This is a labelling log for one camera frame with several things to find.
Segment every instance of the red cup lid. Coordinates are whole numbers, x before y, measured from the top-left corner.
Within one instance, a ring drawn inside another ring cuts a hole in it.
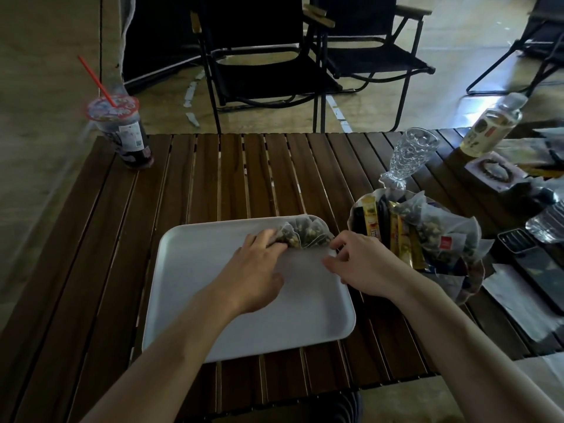
[[[90,120],[97,122],[111,122],[124,119],[139,111],[139,100],[129,95],[112,95],[116,107],[112,106],[105,97],[90,102],[85,113]]]

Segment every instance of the hand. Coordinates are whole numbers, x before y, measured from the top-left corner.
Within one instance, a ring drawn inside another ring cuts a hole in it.
[[[236,315],[255,312],[270,304],[284,285],[282,275],[272,271],[288,246],[274,243],[267,248],[274,234],[275,229],[263,230],[256,236],[247,234],[243,246],[209,285],[233,305]]]
[[[336,257],[326,256],[323,264],[339,275],[342,283],[365,294],[393,300],[416,274],[375,237],[345,230],[329,247],[338,249],[343,245]]]

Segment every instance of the camping chair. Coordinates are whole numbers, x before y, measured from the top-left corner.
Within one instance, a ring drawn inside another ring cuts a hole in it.
[[[531,27],[530,31],[525,31],[523,36],[515,40],[509,50],[505,52],[497,61],[494,62],[484,73],[476,78],[476,80],[466,88],[466,93],[469,96],[488,96],[488,95],[507,95],[511,92],[524,93],[528,98],[531,97],[535,88],[546,78],[550,77],[560,68],[564,68],[564,46],[562,45],[564,39],[564,15],[552,14],[548,12],[532,12],[530,18],[537,20],[538,23]],[[557,29],[557,37],[550,46],[544,43],[530,42],[533,37],[542,30],[545,26],[553,26]],[[505,61],[517,50],[524,51],[529,56],[534,56],[542,59],[539,70],[536,72],[531,83],[520,90],[471,90],[476,84],[483,80],[485,76],[490,74],[497,66]]]
[[[199,37],[208,90],[218,134],[221,133],[219,104],[240,102],[260,108],[286,108],[314,100],[313,131],[318,122],[321,96],[321,132],[325,131],[325,96],[341,90],[327,73],[327,30],[335,23],[302,9],[302,0],[283,0],[261,9],[264,0],[199,0],[191,13],[194,33]],[[308,24],[303,34],[303,22]],[[316,59],[309,56],[314,38],[321,41]],[[295,51],[284,62],[265,65],[226,65],[218,60],[228,55]],[[296,95],[304,95],[294,100]],[[260,102],[260,99],[288,98]]]
[[[382,43],[378,47],[329,47],[327,67],[334,78],[353,77],[364,82],[358,88],[343,90],[339,93],[356,93],[362,91],[369,83],[388,83],[404,79],[394,127],[390,131],[396,130],[402,117],[410,77],[415,74],[434,74],[435,72],[432,66],[415,56],[423,28],[423,18],[431,12],[413,7],[396,6],[396,0],[310,0],[310,2],[326,11],[327,16],[335,20],[335,28],[329,30],[329,42],[374,41]],[[392,34],[394,16],[402,16],[403,20]],[[417,21],[417,31],[411,52],[394,44],[409,19]],[[373,78],[376,73],[398,71],[405,71],[405,73],[390,78]]]

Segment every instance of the forearm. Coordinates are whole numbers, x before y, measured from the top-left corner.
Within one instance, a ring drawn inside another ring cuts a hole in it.
[[[211,288],[196,294],[82,422],[174,421],[215,339],[234,316]]]
[[[562,422],[562,411],[441,288],[410,271],[395,300],[437,365],[468,422]]]

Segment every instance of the person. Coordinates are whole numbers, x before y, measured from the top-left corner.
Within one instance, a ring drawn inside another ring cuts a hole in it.
[[[82,423],[173,422],[215,339],[242,313],[276,298],[273,273],[286,244],[275,230],[246,237],[225,268],[106,392]],[[564,422],[564,413],[456,306],[441,288],[378,240],[343,231],[324,265],[341,281],[390,299],[436,363],[462,414],[473,422]]]

